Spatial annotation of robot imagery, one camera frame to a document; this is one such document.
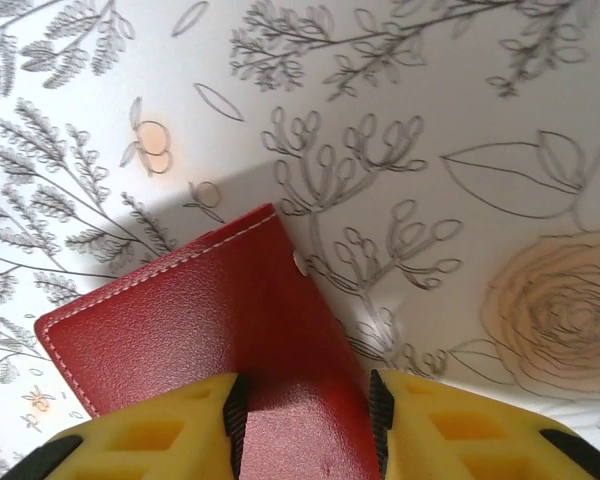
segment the black rubber pad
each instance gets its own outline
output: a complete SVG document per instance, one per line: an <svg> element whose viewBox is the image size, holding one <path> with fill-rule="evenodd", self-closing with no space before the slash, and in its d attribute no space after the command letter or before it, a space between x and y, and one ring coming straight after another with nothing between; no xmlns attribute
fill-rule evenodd
<svg viewBox="0 0 600 480"><path fill-rule="evenodd" d="M222 409L224 430L231 439L231 470L235 480L240 476L248 410L247 381L238 375Z"/></svg>
<svg viewBox="0 0 600 480"><path fill-rule="evenodd" d="M2 480L44 480L82 443L79 435L69 435L36 448L2 477Z"/></svg>
<svg viewBox="0 0 600 480"><path fill-rule="evenodd" d="M387 431L393 427L393 410L395 401L393 395L386 387L377 370L371 371L371 387L369 393L369 414L371 415L371 428L376 444L376 457L380 475L384 479L387 475L387 462L389 461L389 446L387 445Z"/></svg>
<svg viewBox="0 0 600 480"><path fill-rule="evenodd" d="M586 440L553 429L541 430L540 434L589 475L600 480L600 452Z"/></svg>

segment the white stitching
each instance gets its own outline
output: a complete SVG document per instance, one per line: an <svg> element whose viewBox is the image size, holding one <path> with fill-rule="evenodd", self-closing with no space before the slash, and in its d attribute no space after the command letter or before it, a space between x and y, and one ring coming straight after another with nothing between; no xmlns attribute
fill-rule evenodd
<svg viewBox="0 0 600 480"><path fill-rule="evenodd" d="M193 258L197 258L200 257L206 253L209 253L211 250L214 250L222 245L224 245L225 243L228 243L230 241L232 241L233 239L239 237L240 235L243 235L247 232L249 232L250 230L253 230L254 228L259 227L260 225L268 222L269 220L271 220L272 218L274 218L276 216L275 213L272 213L271 215L269 215L267 218L264 218L262 220L260 220L258 223L254 223L253 225L250 225L249 227L245 228L244 230L240 230L238 233L225 238L224 240L222 240L221 242L218 242L214 245L211 245L210 247L207 247L206 249L200 251L200 252L194 252L191 255L185 257L185 258L181 258L178 261L176 261L175 263L172 263L170 265L167 265L165 267L163 267L161 270L158 270L157 272L153 272L149 275L147 275L144 278L141 278L140 280L137 280L135 282L133 282L131 285L127 285L124 288L120 288L119 290L115 290L113 293L110 293L109 295L107 295L106 297L100 298L98 300L96 300L93 303L90 303L89 305L86 305L84 307L78 308L74 311L72 311L71 313L68 313L60 318L54 319L51 323L49 323L48 325L45 325L44 328L42 329L42 336L45 339L45 342L49 345L49 348L51 349L51 354L56 358L56 360L58 361L60 370L62 372L64 372L64 374L67 376L68 380L74 385L74 387L78 390L79 395L82 397L82 399L86 402L87 406L91 409L91 411L97 416L98 414L98 410L93 406L93 404L91 403L91 400L89 400L89 398L87 397L87 394L84 392L84 390L82 390L82 388L80 387L80 384L77 382L77 380L73 377L73 375L71 374L71 372L69 371L69 369L67 368L67 365L62 361L62 358L60 356L60 353L58 352L58 350L56 349L55 345L53 344L53 342L51 341L51 338L49 337L49 330L51 329L51 327L53 327L54 325L57 325L58 323L60 323L63 320L66 320L74 315L76 315L77 313L83 312L85 310L88 310L91 307L94 307L95 305L98 305L102 302L104 302L105 300L109 300L110 298L115 297L116 295L121 294L122 292L125 292L133 287L136 287L138 285L140 285L143 282L146 282L147 280L157 277L158 275L166 272L167 270L169 270L170 268L174 268L177 267L178 265L181 265L183 263L188 262L189 260L193 259Z"/></svg>

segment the fern illustration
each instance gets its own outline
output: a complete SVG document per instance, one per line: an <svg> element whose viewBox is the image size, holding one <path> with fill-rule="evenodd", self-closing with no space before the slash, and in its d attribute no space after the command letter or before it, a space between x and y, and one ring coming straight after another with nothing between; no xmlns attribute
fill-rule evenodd
<svg viewBox="0 0 600 480"><path fill-rule="evenodd" d="M391 20L382 22L371 10L358 8L353 17L360 29L347 38L334 36L334 17L325 7L309 7L306 14L259 0L246 12L246 27L235 29L230 66L242 80L254 79L262 91L302 87L304 58L333 49L336 71L324 83L335 90L329 100L358 95L361 83L377 87L384 76L399 83L405 68L424 67L429 31L448 25L451 39L465 35L472 25L497 10L521 15L525 27L519 38L500 42L510 54L508 75L489 77L487 83L501 97L519 93L523 83L559 65L580 63L587 53L578 46L589 26L597 0L535 2L528 0L397 0ZM348 46L350 52L342 51Z"/></svg>
<svg viewBox="0 0 600 480"><path fill-rule="evenodd" d="M64 4L48 23L43 38L18 47L18 37L9 32L30 16ZM16 80L18 54L24 59L22 70L46 73L44 88L56 89L69 83L90 64L95 75L103 75L119 61L126 41L135 38L131 23L117 9L116 0L108 0L100 9L86 0L49 0L34 6L29 0L0 0L0 98L8 97ZM88 37L96 38L89 53L83 47Z"/></svg>
<svg viewBox="0 0 600 480"><path fill-rule="evenodd" d="M115 278L139 258L175 248L167 229L126 192L121 193L122 204L143 225L146 237L109 216L105 205L111 191L104 185L109 171L98 165L98 152L88 148L88 132L67 124L64 138L60 128L23 99L15 113L21 123L0 119L0 133L10 144L0 145L0 167L7 177L0 189L0 242L27 254L31 262L0 255L0 303L12 298L21 280L18 272L32 272L32 284L60 306L81 295L76 278ZM35 187L32 193L23 189L28 185ZM94 217L97 224L87 220ZM56 223L65 224L62 239L53 233ZM107 265L111 274L68 268L58 259L65 247Z"/></svg>
<svg viewBox="0 0 600 480"><path fill-rule="evenodd" d="M0 317L0 383L11 383L19 375L18 368L11 361L14 358L49 361L38 352L37 345L32 332Z"/></svg>
<svg viewBox="0 0 600 480"><path fill-rule="evenodd" d="M426 224L419 219L418 202L407 198L389 212L385 235L386 255L372 238L352 226L342 229L342 238L327 245L322 233L322 217L371 188L380 175L417 175L428 163L412 158L412 152L424 130L419 116L403 123L395 121L380 132L375 115L365 115L343 135L346 154L339 155L331 144L318 147L321 118L310 112L304 118L287 119L278 107L271 115L273 128L262 132L264 148L279 159L274 164L274 177L285 192L279 203L286 215L305 218L311 252L305 261L311 269L340 292L356 297L362 303L370 323L357 323L358 333L365 336L370 349L358 345L369 357L372 349L380 352L383 363L396 366L401 354L407 367L418 374L427 372L429 357L418 356L399 342L393 314L378 308L373 291L391 272L399 272L410 285L423 291L438 289L443 278L462 266L455 258L439 258L423 265L421 258L443 242L457 237L463 224L456 219L440 219ZM382 154L373 143L382 139ZM428 376L438 377L444 362L429 365Z"/></svg>

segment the rose drawing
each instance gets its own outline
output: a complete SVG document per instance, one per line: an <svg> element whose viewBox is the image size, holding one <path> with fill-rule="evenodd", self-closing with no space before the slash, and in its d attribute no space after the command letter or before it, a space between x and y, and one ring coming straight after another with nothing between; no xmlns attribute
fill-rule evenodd
<svg viewBox="0 0 600 480"><path fill-rule="evenodd" d="M519 252L490 282L481 317L522 388L600 400L600 232Z"/></svg>

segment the red wallet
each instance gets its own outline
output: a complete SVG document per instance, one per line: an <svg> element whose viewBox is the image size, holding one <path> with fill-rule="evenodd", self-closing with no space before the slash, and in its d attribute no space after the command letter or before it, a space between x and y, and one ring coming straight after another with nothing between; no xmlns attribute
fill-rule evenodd
<svg viewBox="0 0 600 480"><path fill-rule="evenodd" d="M94 416L222 372L242 479L377 479L366 377L271 205L70 303L36 334Z"/></svg>

